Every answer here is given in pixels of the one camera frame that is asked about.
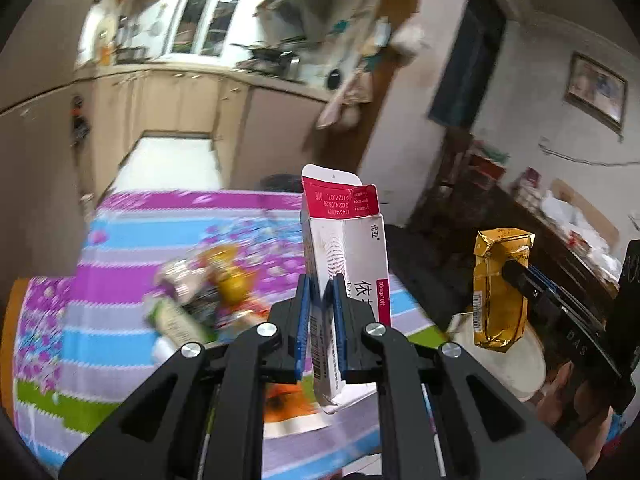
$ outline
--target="window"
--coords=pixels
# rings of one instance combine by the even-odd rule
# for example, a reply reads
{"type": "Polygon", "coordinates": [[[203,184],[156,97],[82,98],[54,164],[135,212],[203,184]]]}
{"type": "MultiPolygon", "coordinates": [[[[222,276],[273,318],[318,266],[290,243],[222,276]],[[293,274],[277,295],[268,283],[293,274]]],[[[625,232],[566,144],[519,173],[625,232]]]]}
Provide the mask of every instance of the window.
{"type": "Polygon", "coordinates": [[[494,72],[506,18],[494,0],[468,0],[458,38],[433,99],[429,118],[470,128],[494,72]]]}
{"type": "Polygon", "coordinates": [[[219,56],[239,0],[186,0],[171,52],[219,56]]]}

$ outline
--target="window frame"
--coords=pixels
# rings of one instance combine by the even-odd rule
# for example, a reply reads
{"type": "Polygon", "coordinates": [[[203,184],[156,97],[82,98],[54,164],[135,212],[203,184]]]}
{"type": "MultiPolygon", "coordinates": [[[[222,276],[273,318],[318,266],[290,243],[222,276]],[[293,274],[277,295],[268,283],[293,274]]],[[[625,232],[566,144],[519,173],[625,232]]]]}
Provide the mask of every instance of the window frame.
{"type": "MultiPolygon", "coordinates": [[[[196,26],[196,31],[193,35],[193,41],[191,42],[191,51],[190,52],[174,52],[174,42],[175,35],[178,32],[178,27],[180,26],[180,20],[182,19],[182,15],[184,14],[184,9],[187,6],[187,2],[189,0],[179,0],[178,5],[175,7],[174,16],[172,18],[171,27],[169,28],[169,33],[166,38],[164,52],[163,55],[171,55],[171,56],[202,56],[211,59],[220,59],[222,53],[218,56],[209,56],[206,54],[201,54],[204,43],[207,39],[207,30],[209,28],[209,23],[213,19],[213,14],[216,11],[216,6],[218,4],[218,0],[207,0],[204,9],[202,10],[202,15],[200,17],[200,21],[196,26]]],[[[225,34],[225,44],[226,44],[226,36],[231,30],[231,23],[233,23],[233,19],[236,15],[236,10],[234,10],[233,16],[231,17],[231,22],[229,23],[229,28],[225,34]]]]}

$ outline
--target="floor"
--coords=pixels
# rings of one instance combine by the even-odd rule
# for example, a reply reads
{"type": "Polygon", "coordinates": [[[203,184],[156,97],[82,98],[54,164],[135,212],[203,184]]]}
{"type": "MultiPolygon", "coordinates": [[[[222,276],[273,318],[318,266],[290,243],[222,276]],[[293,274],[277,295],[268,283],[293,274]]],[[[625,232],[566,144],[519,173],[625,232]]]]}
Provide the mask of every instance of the floor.
{"type": "Polygon", "coordinates": [[[194,190],[222,188],[209,139],[143,137],[113,183],[113,190],[194,190]]]}

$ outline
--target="gold foil package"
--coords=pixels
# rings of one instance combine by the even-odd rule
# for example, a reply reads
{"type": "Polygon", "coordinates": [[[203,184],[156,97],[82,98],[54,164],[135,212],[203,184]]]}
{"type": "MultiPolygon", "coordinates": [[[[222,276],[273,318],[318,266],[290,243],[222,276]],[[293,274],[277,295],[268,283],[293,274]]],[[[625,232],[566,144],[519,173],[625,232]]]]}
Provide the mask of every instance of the gold foil package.
{"type": "Polygon", "coordinates": [[[480,231],[474,255],[474,343],[506,352],[524,333],[527,298],[502,278],[506,260],[529,267],[534,234],[515,228],[480,231]]]}

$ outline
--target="kitchen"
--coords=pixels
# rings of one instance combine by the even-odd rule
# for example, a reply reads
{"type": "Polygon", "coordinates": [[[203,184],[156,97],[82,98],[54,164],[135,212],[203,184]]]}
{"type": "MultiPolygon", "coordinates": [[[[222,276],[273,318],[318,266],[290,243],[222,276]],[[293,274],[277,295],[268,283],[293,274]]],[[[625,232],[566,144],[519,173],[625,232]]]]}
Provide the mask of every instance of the kitchen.
{"type": "Polygon", "coordinates": [[[101,197],[143,135],[211,138],[229,189],[299,173],[379,2],[97,0],[74,73],[91,129],[77,148],[81,195],[101,197]]]}

